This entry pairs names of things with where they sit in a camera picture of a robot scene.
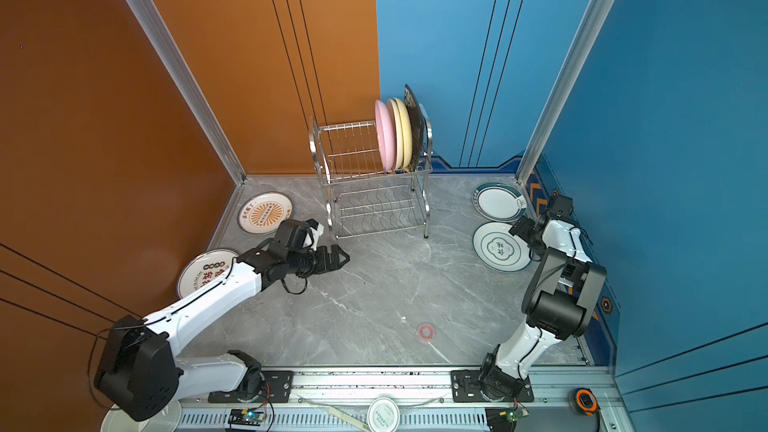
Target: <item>blue wall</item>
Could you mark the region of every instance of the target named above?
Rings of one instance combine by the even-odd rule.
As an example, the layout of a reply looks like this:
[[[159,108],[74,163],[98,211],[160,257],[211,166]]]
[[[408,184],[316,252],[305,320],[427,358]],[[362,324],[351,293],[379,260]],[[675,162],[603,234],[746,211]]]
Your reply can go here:
[[[616,0],[544,150],[608,269],[640,431],[768,420],[739,393],[768,360],[728,367],[768,354],[768,327],[738,334],[768,322],[766,104],[768,0]]]
[[[500,166],[528,144],[588,2],[376,0],[382,98],[408,83],[435,154]]]

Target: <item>robotic arm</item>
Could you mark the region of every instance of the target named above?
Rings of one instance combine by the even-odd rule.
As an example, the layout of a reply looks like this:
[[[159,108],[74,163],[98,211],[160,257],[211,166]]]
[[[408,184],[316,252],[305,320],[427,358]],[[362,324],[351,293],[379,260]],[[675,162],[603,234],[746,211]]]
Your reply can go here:
[[[287,274],[306,280],[347,264],[350,256],[338,245],[331,252],[317,246],[321,235],[322,226],[314,220],[285,220],[274,239],[235,258],[227,275],[141,321],[126,316],[116,322],[101,353],[95,387],[136,421],[151,418],[172,400],[208,392],[253,399],[264,376],[261,364],[248,354],[230,350],[189,359],[178,354],[235,305],[283,282]]]
[[[589,325],[607,273],[584,253],[572,212],[569,197],[552,195],[537,222],[522,218],[509,230],[542,259],[523,296],[525,322],[485,356],[479,379],[487,400],[515,399],[533,362],[552,345],[579,337]],[[578,296],[559,290],[558,284],[572,287]]]

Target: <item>white plate with green rim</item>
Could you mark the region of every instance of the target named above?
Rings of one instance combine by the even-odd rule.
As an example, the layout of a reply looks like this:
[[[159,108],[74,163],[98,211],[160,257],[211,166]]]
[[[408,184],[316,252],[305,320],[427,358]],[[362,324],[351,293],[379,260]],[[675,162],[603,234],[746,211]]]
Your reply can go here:
[[[516,222],[525,216],[525,197],[513,186],[501,182],[480,184],[472,194],[480,214],[494,222]]]
[[[509,233],[509,224],[489,222],[478,227],[472,236],[475,254],[490,268],[499,272],[517,272],[531,263],[528,244]]]

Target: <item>plate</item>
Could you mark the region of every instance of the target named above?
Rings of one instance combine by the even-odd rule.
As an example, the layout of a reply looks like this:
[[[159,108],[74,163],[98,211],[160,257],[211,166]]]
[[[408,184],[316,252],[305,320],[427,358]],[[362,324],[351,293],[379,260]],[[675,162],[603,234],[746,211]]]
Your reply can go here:
[[[187,264],[179,274],[176,294],[179,298],[185,298],[219,275],[228,273],[232,267],[232,259],[235,257],[237,257],[235,252],[219,248],[193,258],[192,262]]]
[[[475,254],[490,268],[499,272],[517,272],[531,262],[528,244],[509,234],[509,224],[489,222],[478,227],[472,236]]]
[[[413,134],[411,134],[411,119],[408,117],[406,104],[400,99],[395,99],[397,108],[400,109],[400,127],[402,128],[402,168],[411,165],[413,155]]]
[[[404,166],[408,172],[416,170],[418,165],[418,154],[421,151],[422,144],[424,143],[424,131],[422,130],[422,113],[418,108],[418,100],[413,91],[406,84],[406,97],[403,100],[408,109],[408,118],[411,120],[411,135],[412,135],[412,154],[408,166]]]
[[[400,108],[397,106],[397,102],[394,99],[386,101],[386,108],[389,110],[389,115],[392,118],[392,123],[395,124],[395,140],[397,140],[397,156],[395,158],[395,167],[392,170],[402,168],[402,118],[400,117]]]
[[[376,135],[379,138],[379,155],[382,158],[384,170],[392,170],[397,154],[395,131],[392,129],[389,110],[381,100],[376,101]]]
[[[290,218],[293,204],[279,192],[268,192],[249,200],[240,210],[237,221],[249,234],[269,234]]]
[[[525,215],[525,197],[515,187],[501,182],[480,184],[472,203],[485,218],[495,222],[515,222]]]

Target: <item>black line on wall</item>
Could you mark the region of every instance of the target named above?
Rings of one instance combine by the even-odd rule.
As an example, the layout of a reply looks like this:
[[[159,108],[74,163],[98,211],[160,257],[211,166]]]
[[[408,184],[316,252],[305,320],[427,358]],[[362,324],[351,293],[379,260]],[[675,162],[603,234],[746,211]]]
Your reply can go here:
[[[754,387],[751,389],[737,390],[735,392],[726,392],[724,394],[709,395],[707,397],[702,397],[698,399],[681,400],[680,402],[673,402],[671,404],[655,405],[653,407],[646,407],[643,409],[629,410],[629,413],[632,414],[634,412],[642,412],[644,410],[653,410],[653,409],[660,409],[665,407],[672,407],[673,405],[690,404],[691,402],[698,402],[699,400],[717,399],[721,397],[728,397],[729,395],[745,394],[747,392],[755,392],[757,390],[764,390],[764,389],[768,389],[768,385],[762,385],[760,387]]]
[[[290,54],[288,53],[288,44],[286,43],[286,36],[283,34],[283,26],[280,24],[280,15],[277,13],[277,5],[275,0],[272,0],[272,7],[275,9],[275,18],[277,19],[277,26],[280,28],[280,36],[283,37],[283,46],[286,48],[286,58],[288,59],[288,67],[290,67],[290,74],[293,76],[293,85],[296,87],[296,95],[299,97],[299,105],[301,106],[301,114],[304,116],[304,127],[307,130],[310,129],[310,124],[306,120],[306,112],[304,111],[304,102],[301,99],[299,93],[299,83],[296,81],[296,74],[293,72],[293,64],[290,62]]]
[[[485,84],[485,95],[482,98],[482,105],[480,106],[480,117],[478,117],[478,127],[475,129],[475,139],[472,140],[472,148],[469,151],[469,162],[467,162],[467,166],[469,166],[469,163],[472,161],[472,154],[475,153],[475,144],[478,140],[478,131],[480,130],[480,123],[482,122],[482,112],[483,109],[485,109],[485,101],[488,98],[488,89],[491,87],[491,80],[493,80],[493,70],[496,67],[496,57],[498,56],[498,48],[502,43],[502,36],[504,35],[504,25],[507,23],[507,14],[509,13],[509,5],[512,2],[512,0],[507,0],[507,8],[504,11],[504,20],[502,20],[502,31],[498,34],[498,42],[496,42],[496,51],[493,54],[493,62],[491,63],[491,73],[488,75],[488,83]]]
[[[493,108],[496,105],[496,97],[498,97],[498,90],[502,86],[502,79],[504,78],[504,69],[507,67],[507,59],[509,58],[509,51],[512,48],[512,41],[514,40],[514,32],[518,29],[518,21],[520,20],[520,11],[523,9],[523,2],[520,0],[520,7],[518,8],[518,16],[514,19],[514,27],[512,28],[512,37],[509,38],[509,46],[507,47],[507,55],[504,57],[504,65],[502,66],[502,74],[498,78],[498,84],[496,85],[496,93],[493,96],[493,103],[491,104],[491,111],[488,113],[488,121],[485,123],[485,132],[482,135],[482,143],[480,144],[480,151],[478,152],[478,160],[475,162],[475,166],[480,163],[480,155],[482,154],[482,148],[485,145],[485,137],[488,134],[488,126],[491,125],[491,117],[493,116]]]
[[[77,327],[77,326],[75,326],[75,325],[72,325],[72,324],[68,324],[67,322],[63,322],[63,321],[60,321],[60,320],[58,320],[57,318],[53,318],[53,317],[51,317],[50,315],[41,314],[40,312],[37,312],[37,311],[33,311],[33,310],[32,310],[32,309],[30,309],[30,308],[26,308],[26,307],[25,307],[25,306],[23,306],[23,305],[19,305],[19,304],[16,304],[15,302],[11,302],[11,301],[9,301],[9,300],[5,300],[5,299],[4,299],[4,298],[2,298],[2,297],[0,297],[0,302],[5,302],[6,304],[10,304],[10,305],[13,305],[13,306],[15,306],[15,307],[18,307],[18,308],[20,308],[21,310],[25,310],[25,311],[27,311],[27,312],[32,312],[33,314],[39,315],[40,317],[45,317],[46,319],[52,320],[53,322],[58,322],[58,323],[60,323],[61,325],[66,325],[67,327],[73,328],[73,329],[74,329],[74,330],[76,330],[76,331],[85,332],[86,334],[88,334],[88,335],[91,335],[92,337],[96,337],[96,334],[94,334],[93,332],[89,332],[89,331],[86,331],[86,330],[85,330],[85,329],[83,329],[83,328]]]
[[[56,272],[56,271],[55,271],[55,270],[53,270],[52,268],[50,268],[50,267],[46,267],[45,265],[41,264],[40,262],[37,262],[37,261],[33,260],[32,258],[30,258],[30,257],[28,257],[28,256],[26,256],[26,255],[24,255],[24,254],[22,254],[21,252],[18,252],[18,251],[16,251],[16,250],[14,250],[13,248],[10,248],[9,246],[7,246],[7,245],[5,245],[5,244],[2,244],[2,243],[0,243],[0,247],[3,247],[5,250],[7,250],[7,251],[9,251],[9,252],[13,252],[14,254],[18,255],[18,256],[19,256],[19,257],[21,257],[21,258],[24,258],[24,259],[26,259],[27,261],[29,261],[29,262],[31,262],[31,263],[33,263],[33,264],[37,265],[38,267],[42,267],[43,269],[47,270],[48,272],[52,273],[53,275],[57,275],[57,276],[61,277],[63,280],[65,280],[65,281],[67,281],[67,282],[70,282],[70,283],[72,283],[72,284],[75,284],[75,285],[77,285],[78,287],[80,287],[81,289],[83,289],[83,290],[85,290],[85,291],[91,292],[91,293],[92,293],[93,295],[95,295],[96,297],[102,298],[103,300],[105,300],[105,301],[109,302],[110,304],[112,304],[112,305],[115,305],[115,306],[117,306],[117,307],[120,307],[120,308],[121,308],[121,309],[123,309],[124,311],[126,311],[126,312],[129,312],[130,314],[133,314],[133,315],[135,315],[136,317],[141,317],[141,316],[140,316],[139,314],[137,314],[136,312],[132,312],[131,310],[129,310],[129,309],[127,309],[127,308],[123,307],[122,305],[118,304],[117,302],[113,302],[113,301],[109,300],[108,298],[106,298],[105,296],[103,296],[103,295],[101,295],[101,294],[99,294],[99,293],[97,293],[97,292],[93,292],[93,291],[92,291],[90,288],[88,288],[88,287],[85,287],[84,285],[80,285],[79,283],[77,283],[77,282],[73,281],[73,280],[72,280],[72,279],[70,279],[69,277],[65,277],[65,276],[63,276],[62,274],[59,274],[58,272]]]
[[[320,88],[320,78],[317,76],[317,65],[315,65],[315,54],[312,53],[312,41],[310,40],[310,30],[306,26],[306,16],[304,15],[304,5],[302,4],[301,0],[299,0],[299,8],[301,8],[301,19],[304,21],[304,31],[306,32],[306,42],[310,46],[310,59],[312,60],[312,68],[315,71],[315,82],[317,83],[317,91],[320,94],[320,108],[322,109],[322,118],[326,121],[326,125],[328,125],[328,117],[326,116],[326,106],[322,103],[322,90]]]
[[[711,374],[712,372],[717,372],[719,370],[730,369],[730,368],[733,368],[733,367],[737,367],[739,365],[748,364],[750,362],[757,362],[758,360],[763,360],[763,359],[766,359],[766,358],[768,358],[768,355],[763,355],[762,357],[755,357],[755,358],[749,359],[749,360],[742,360],[741,362],[736,362],[735,364],[724,365],[723,367],[709,369],[709,370],[706,370],[705,372],[699,372],[697,374],[687,375],[687,376],[681,377],[679,379],[667,380],[666,382],[662,382],[661,384],[649,385],[648,387],[643,387],[641,389],[632,390],[631,392],[624,392],[624,393],[622,393],[622,395],[634,394],[635,392],[641,392],[643,390],[648,390],[648,389],[652,389],[652,388],[656,388],[656,387],[661,387],[662,385],[668,385],[668,384],[672,384],[674,382],[680,382],[681,380],[686,380],[686,379],[690,379],[690,378],[694,378],[694,377],[699,377],[700,375]]]
[[[695,350],[699,350],[699,349],[702,349],[702,348],[705,348],[705,347],[709,347],[710,345],[714,345],[714,344],[716,344],[716,343],[718,343],[718,342],[726,341],[726,340],[728,340],[728,339],[730,339],[730,338],[734,338],[734,337],[736,337],[736,336],[738,336],[738,335],[746,334],[747,332],[751,332],[751,331],[757,330],[757,329],[759,329],[759,328],[765,327],[766,325],[768,325],[768,322],[763,322],[762,324],[759,324],[759,325],[755,325],[754,327],[746,328],[746,329],[744,329],[744,330],[743,330],[743,331],[741,331],[741,332],[736,332],[736,333],[734,333],[734,334],[731,334],[731,335],[727,335],[727,336],[725,336],[725,337],[723,337],[723,338],[719,338],[719,339],[717,339],[716,341],[707,342],[706,344],[703,344],[703,345],[699,345],[698,347],[690,348],[690,349],[688,349],[688,350],[684,350],[684,351],[682,351],[682,352],[679,352],[679,353],[677,353],[677,354],[675,354],[675,355],[670,355],[670,356],[669,356],[669,357],[667,357],[667,358],[663,358],[663,359],[660,359],[660,360],[656,360],[655,362],[651,362],[650,364],[646,364],[646,365],[644,365],[644,366],[642,366],[642,367],[638,367],[638,368],[634,368],[634,369],[632,369],[632,370],[628,370],[628,371],[626,371],[626,372],[622,372],[621,374],[618,374],[616,377],[617,377],[617,378],[619,378],[619,377],[621,377],[621,376],[623,376],[623,375],[631,374],[632,372],[637,372],[638,370],[642,370],[642,369],[645,369],[646,367],[650,367],[651,365],[660,364],[661,362],[664,362],[664,361],[666,361],[666,360],[674,359],[674,358],[677,358],[677,357],[679,357],[679,356],[681,356],[681,355],[686,355],[686,354],[688,354],[689,352],[693,352],[693,351],[695,351]]]
[[[475,97],[478,94],[478,86],[480,85],[480,75],[482,72],[482,63],[485,60],[485,49],[488,47],[488,38],[491,35],[491,24],[493,24],[493,13],[496,11],[496,0],[493,0],[493,8],[491,8],[491,19],[488,21],[488,32],[485,33],[485,45],[482,48],[482,57],[480,57],[480,69],[478,70],[478,79],[475,82],[475,93],[472,94],[472,105],[469,107],[469,118],[467,119],[467,129],[464,132],[464,144],[462,145],[462,154],[458,158],[458,166],[461,167],[464,160],[464,149],[467,146],[467,136],[469,135],[469,124],[472,123],[472,109],[475,108]]]
[[[78,305],[78,304],[76,304],[76,303],[74,303],[74,302],[72,302],[72,301],[69,301],[69,300],[67,300],[67,299],[63,298],[63,297],[62,297],[62,296],[60,296],[60,295],[56,295],[56,294],[54,294],[53,292],[49,292],[49,291],[45,290],[44,288],[42,288],[42,287],[38,287],[37,285],[35,285],[35,284],[31,283],[31,282],[27,282],[27,281],[25,281],[23,278],[19,278],[19,277],[16,277],[14,274],[9,274],[9,273],[7,273],[6,271],[4,271],[4,270],[1,270],[1,269],[0,269],[0,273],[6,274],[6,275],[7,275],[7,276],[9,276],[10,278],[14,278],[14,279],[16,279],[17,281],[19,281],[19,282],[21,282],[21,283],[23,283],[23,284],[29,285],[30,287],[34,287],[34,288],[36,288],[37,290],[39,290],[39,291],[41,291],[41,292],[44,292],[44,293],[46,293],[46,294],[48,294],[48,295],[52,295],[52,296],[56,297],[57,299],[59,299],[59,300],[61,300],[61,301],[64,301],[64,302],[67,302],[68,304],[70,304],[70,305],[73,305],[73,306],[75,306],[75,307],[77,307],[77,308],[80,308],[80,309],[82,309],[82,310],[84,310],[84,311],[86,311],[86,312],[90,312],[91,314],[93,314],[93,315],[96,315],[97,317],[101,317],[103,320],[105,320],[105,321],[107,321],[107,322],[115,322],[115,321],[113,321],[112,319],[110,319],[109,317],[105,317],[105,316],[103,316],[103,315],[101,315],[101,314],[97,314],[96,312],[93,312],[93,311],[91,311],[90,309],[87,309],[87,308],[83,307],[82,305]]]
[[[296,24],[293,23],[293,13],[290,11],[290,2],[286,0],[286,6],[288,7],[288,17],[290,18],[290,25],[293,27],[293,39],[296,41],[296,50],[299,51],[299,62],[301,63],[301,71],[304,73],[304,83],[306,84],[306,93],[310,96],[310,105],[312,106],[312,118],[317,118],[315,112],[315,101],[312,100],[312,90],[310,89],[310,81],[306,78],[306,68],[304,67],[304,58],[301,55],[301,45],[299,45],[299,35],[296,33]]]

